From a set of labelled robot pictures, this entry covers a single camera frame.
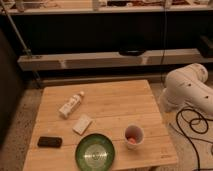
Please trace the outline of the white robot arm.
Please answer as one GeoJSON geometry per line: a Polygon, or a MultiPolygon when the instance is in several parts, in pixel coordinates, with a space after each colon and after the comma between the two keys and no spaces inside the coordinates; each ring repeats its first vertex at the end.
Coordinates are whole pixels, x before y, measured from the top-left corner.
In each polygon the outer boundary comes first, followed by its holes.
{"type": "Polygon", "coordinates": [[[199,63],[169,72],[165,79],[166,87],[159,97],[161,109],[171,112],[188,102],[213,115],[213,89],[205,84],[207,79],[208,71],[199,63]]]}

